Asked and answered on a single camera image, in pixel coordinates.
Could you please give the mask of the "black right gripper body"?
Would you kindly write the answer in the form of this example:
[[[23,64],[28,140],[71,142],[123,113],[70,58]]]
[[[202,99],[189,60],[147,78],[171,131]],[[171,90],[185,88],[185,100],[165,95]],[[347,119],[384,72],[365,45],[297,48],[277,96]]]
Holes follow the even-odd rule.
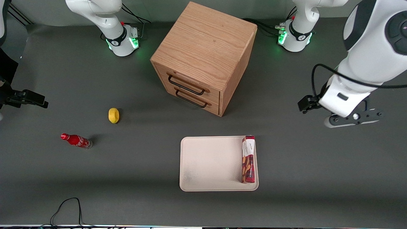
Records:
[[[3,105],[14,106],[20,108],[22,103],[22,92],[19,90],[13,90],[11,82],[13,80],[13,73],[1,73],[0,82],[0,103],[1,108]]]

